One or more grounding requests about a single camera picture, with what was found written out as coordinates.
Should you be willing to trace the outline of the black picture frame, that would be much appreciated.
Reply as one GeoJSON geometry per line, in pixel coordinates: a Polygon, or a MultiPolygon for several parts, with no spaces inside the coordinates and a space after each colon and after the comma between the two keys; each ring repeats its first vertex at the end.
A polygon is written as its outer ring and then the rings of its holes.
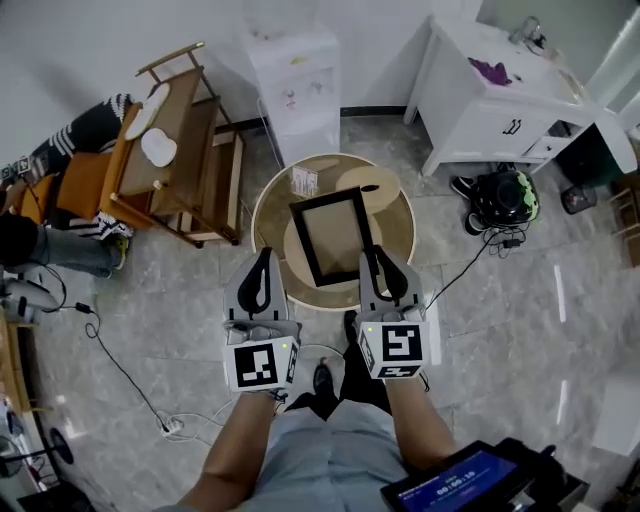
{"type": "Polygon", "coordinates": [[[363,252],[381,240],[358,187],[289,205],[284,236],[286,262],[304,284],[341,290],[359,278],[363,252]]]}

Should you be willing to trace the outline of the purple cloth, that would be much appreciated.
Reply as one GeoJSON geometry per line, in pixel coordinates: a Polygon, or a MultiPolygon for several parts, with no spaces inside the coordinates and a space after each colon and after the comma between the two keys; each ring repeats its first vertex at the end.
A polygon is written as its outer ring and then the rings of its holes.
{"type": "Polygon", "coordinates": [[[492,65],[489,62],[478,60],[472,57],[468,57],[467,60],[469,61],[471,66],[491,84],[497,86],[509,86],[513,83],[502,62],[498,62],[492,65]]]}

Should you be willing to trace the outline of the wooden bench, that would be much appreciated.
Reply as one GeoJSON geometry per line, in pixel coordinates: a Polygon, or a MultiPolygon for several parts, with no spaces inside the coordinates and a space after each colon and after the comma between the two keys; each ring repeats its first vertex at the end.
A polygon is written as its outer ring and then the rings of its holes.
{"type": "Polygon", "coordinates": [[[18,417],[40,410],[29,383],[27,345],[32,338],[31,324],[9,322],[0,315],[0,398],[18,417]]]}

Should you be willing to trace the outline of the person's left forearm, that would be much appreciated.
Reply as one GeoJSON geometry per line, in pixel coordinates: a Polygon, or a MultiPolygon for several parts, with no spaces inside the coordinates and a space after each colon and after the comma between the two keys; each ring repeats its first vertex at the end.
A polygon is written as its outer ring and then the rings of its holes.
{"type": "Polygon", "coordinates": [[[179,504],[195,512],[227,512],[249,499],[262,468],[274,412],[271,394],[241,394],[198,480],[179,504]]]}

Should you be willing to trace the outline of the wooden chair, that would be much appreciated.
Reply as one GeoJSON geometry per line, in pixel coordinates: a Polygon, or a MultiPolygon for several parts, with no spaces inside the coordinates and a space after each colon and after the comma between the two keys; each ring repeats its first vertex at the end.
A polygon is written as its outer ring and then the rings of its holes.
{"type": "Polygon", "coordinates": [[[611,185],[612,205],[621,227],[615,235],[629,252],[633,267],[640,267],[640,173],[624,174],[611,185]]]}

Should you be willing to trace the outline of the wooden shelf cart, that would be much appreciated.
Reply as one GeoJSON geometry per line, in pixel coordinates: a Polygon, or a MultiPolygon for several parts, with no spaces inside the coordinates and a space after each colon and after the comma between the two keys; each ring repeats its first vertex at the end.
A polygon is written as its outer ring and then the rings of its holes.
{"type": "Polygon", "coordinates": [[[133,212],[156,227],[196,247],[208,241],[240,242],[240,184],[244,140],[224,109],[220,96],[196,60],[200,43],[183,47],[140,69],[156,77],[159,66],[186,57],[189,69],[152,88],[169,83],[171,91],[151,128],[159,128],[177,143],[174,160],[154,166],[141,149],[141,139],[128,141],[130,150],[112,199],[127,207],[146,194],[133,212]]]}

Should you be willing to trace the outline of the orange cushion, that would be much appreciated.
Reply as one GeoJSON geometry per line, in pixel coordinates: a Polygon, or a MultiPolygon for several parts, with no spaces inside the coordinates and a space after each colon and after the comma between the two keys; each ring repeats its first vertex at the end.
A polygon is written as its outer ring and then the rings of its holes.
{"type": "Polygon", "coordinates": [[[91,221],[99,211],[110,154],[78,152],[62,179],[56,207],[91,221]]]}
{"type": "Polygon", "coordinates": [[[47,209],[53,182],[54,176],[47,175],[34,186],[26,185],[13,205],[15,212],[33,218],[43,216],[47,209]]]}

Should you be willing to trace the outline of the small white rounded object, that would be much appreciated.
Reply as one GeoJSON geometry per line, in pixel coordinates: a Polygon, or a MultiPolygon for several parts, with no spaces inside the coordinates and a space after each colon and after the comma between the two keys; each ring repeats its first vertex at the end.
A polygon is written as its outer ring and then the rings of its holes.
{"type": "Polygon", "coordinates": [[[156,167],[168,166],[177,153],[177,143],[163,130],[151,128],[141,137],[141,149],[146,158],[156,167]]]}

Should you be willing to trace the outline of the white equipment block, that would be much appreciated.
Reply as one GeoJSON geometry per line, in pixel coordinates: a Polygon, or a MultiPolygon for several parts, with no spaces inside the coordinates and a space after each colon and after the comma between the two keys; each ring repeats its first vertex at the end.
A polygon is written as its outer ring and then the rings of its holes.
{"type": "Polygon", "coordinates": [[[592,444],[622,456],[640,444],[640,370],[620,368],[607,380],[592,444]]]}

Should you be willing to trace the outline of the white round board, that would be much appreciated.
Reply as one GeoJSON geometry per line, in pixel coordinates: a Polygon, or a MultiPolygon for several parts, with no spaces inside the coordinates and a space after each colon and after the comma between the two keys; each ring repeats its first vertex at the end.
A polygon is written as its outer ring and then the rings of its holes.
{"type": "Polygon", "coordinates": [[[635,172],[638,158],[618,115],[593,102],[587,102],[584,109],[593,122],[581,134],[582,145],[591,153],[606,147],[622,173],[635,172]]]}

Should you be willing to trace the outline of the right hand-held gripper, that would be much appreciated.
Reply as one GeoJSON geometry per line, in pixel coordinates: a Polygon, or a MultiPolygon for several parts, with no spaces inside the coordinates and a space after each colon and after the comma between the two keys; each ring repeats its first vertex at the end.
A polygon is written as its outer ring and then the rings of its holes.
{"type": "Polygon", "coordinates": [[[370,377],[418,376],[430,359],[420,276],[380,245],[360,255],[360,312],[357,343],[370,377]]]}

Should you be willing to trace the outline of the person's left black shoe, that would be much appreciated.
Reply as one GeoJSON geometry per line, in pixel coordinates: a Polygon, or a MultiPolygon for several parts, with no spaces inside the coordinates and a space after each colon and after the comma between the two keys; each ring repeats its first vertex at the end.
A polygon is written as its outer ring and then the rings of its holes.
{"type": "Polygon", "coordinates": [[[334,394],[333,376],[325,358],[321,358],[314,369],[312,385],[316,395],[334,394]]]}

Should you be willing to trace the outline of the gray device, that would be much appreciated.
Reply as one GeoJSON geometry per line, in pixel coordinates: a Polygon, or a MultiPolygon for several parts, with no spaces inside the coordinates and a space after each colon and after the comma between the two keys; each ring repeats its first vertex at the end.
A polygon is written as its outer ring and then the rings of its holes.
{"type": "Polygon", "coordinates": [[[0,306],[10,322],[33,324],[39,313],[52,312],[58,305],[48,289],[30,280],[0,279],[0,306]]]}

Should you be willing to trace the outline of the white water dispenser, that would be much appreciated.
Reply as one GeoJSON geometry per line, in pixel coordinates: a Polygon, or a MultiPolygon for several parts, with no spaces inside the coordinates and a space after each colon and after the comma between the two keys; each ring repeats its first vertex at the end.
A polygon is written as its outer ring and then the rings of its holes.
{"type": "Polygon", "coordinates": [[[251,25],[245,47],[285,166],[340,149],[340,48],[320,24],[251,25]]]}

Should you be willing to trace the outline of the long white oval object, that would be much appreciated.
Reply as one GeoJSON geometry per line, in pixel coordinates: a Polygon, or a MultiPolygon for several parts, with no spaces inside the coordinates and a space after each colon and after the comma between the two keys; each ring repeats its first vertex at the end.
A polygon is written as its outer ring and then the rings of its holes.
{"type": "Polygon", "coordinates": [[[169,83],[161,83],[145,100],[142,108],[137,112],[125,133],[127,141],[135,140],[146,132],[169,96],[170,91],[171,86],[169,83]]]}

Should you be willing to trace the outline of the black green helmet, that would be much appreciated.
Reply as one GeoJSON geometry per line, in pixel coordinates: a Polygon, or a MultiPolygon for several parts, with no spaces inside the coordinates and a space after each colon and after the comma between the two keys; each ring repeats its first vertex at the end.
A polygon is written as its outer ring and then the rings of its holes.
{"type": "Polygon", "coordinates": [[[490,225],[513,226],[538,217],[540,201],[532,178],[519,170],[493,172],[477,178],[474,211],[490,225]]]}

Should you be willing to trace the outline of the person's right forearm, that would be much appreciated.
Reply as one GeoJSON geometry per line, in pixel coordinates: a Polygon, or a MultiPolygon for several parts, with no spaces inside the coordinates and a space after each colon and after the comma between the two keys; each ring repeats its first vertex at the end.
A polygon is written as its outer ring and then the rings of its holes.
{"type": "Polygon", "coordinates": [[[420,379],[385,381],[395,435],[404,462],[426,470],[457,452],[452,432],[420,379]]]}

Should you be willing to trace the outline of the black round stand base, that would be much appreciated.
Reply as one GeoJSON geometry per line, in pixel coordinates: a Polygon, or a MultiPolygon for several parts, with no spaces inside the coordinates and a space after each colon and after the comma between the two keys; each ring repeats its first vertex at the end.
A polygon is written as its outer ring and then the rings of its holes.
{"type": "Polygon", "coordinates": [[[52,450],[68,465],[74,464],[74,456],[63,434],[57,428],[49,430],[52,450]]]}

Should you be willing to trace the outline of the person's black trousers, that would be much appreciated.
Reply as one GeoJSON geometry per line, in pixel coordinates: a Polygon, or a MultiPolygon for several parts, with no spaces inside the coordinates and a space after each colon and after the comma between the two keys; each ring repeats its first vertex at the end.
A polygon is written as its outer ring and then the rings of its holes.
{"type": "Polygon", "coordinates": [[[337,407],[346,401],[370,404],[383,412],[391,413],[386,387],[381,380],[372,379],[361,350],[356,344],[348,346],[343,356],[345,374],[339,395],[316,395],[302,393],[285,411],[309,408],[319,418],[326,421],[337,407]]]}

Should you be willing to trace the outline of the black tablet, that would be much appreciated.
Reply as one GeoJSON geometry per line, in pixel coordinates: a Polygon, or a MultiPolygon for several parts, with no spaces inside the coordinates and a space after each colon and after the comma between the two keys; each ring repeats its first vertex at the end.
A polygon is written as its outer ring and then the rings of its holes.
{"type": "Polygon", "coordinates": [[[515,455],[475,441],[438,465],[387,485],[393,512],[503,512],[533,481],[515,455]]]}

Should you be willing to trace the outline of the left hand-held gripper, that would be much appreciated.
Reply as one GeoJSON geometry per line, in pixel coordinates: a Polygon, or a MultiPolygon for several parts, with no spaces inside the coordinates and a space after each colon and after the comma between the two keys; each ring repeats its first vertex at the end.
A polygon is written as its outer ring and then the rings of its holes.
{"type": "Polygon", "coordinates": [[[278,392],[292,386],[301,325],[289,316],[279,258],[272,248],[252,255],[230,279],[224,290],[223,331],[231,391],[278,392]]]}

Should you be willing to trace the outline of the white cabinet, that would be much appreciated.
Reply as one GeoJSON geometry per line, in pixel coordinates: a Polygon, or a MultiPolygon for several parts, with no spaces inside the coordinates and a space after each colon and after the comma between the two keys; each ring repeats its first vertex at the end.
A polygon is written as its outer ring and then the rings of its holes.
{"type": "Polygon", "coordinates": [[[592,102],[566,67],[536,55],[506,32],[464,18],[433,16],[404,121],[421,119],[433,146],[422,167],[514,162],[541,168],[593,122],[592,102]],[[493,85],[468,57],[502,62],[512,84],[493,85]]]}

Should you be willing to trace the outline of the chrome faucet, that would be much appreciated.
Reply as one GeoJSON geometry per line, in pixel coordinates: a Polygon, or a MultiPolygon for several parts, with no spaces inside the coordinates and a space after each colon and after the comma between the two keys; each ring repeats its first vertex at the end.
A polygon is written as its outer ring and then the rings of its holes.
{"type": "Polygon", "coordinates": [[[513,45],[523,43],[543,49],[546,38],[540,32],[540,20],[536,16],[528,16],[519,27],[510,32],[508,41],[513,45]]]}

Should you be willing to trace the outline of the clear acrylic holder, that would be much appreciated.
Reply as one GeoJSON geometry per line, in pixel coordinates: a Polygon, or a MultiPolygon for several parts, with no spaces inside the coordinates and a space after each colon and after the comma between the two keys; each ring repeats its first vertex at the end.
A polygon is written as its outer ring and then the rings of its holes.
{"type": "Polygon", "coordinates": [[[302,198],[312,198],[318,194],[319,172],[301,166],[291,170],[291,192],[302,198]]]}

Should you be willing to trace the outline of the person's light blue shirt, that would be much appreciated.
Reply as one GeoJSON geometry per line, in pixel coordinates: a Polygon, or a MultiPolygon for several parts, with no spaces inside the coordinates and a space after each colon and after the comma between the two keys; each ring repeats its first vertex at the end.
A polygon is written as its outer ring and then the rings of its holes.
{"type": "Polygon", "coordinates": [[[407,476],[391,415],[345,400],[273,420],[252,496],[233,512],[387,512],[381,489],[407,476]]]}

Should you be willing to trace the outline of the orange sofa with striped blanket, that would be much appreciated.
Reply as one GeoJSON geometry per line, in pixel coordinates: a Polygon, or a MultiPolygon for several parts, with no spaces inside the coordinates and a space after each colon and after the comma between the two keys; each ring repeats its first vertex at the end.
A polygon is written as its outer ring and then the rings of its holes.
{"type": "Polygon", "coordinates": [[[133,101],[128,94],[112,96],[55,132],[31,153],[31,155],[47,154],[48,171],[45,176],[53,175],[54,182],[45,214],[35,218],[25,217],[32,219],[39,225],[69,230],[85,238],[104,240],[113,235],[126,238],[133,236],[132,223],[120,219],[106,205],[108,199],[108,195],[105,193],[107,174],[99,211],[91,221],[78,218],[56,207],[60,185],[71,158],[78,152],[111,155],[115,149],[125,114],[132,105],[133,101]]]}

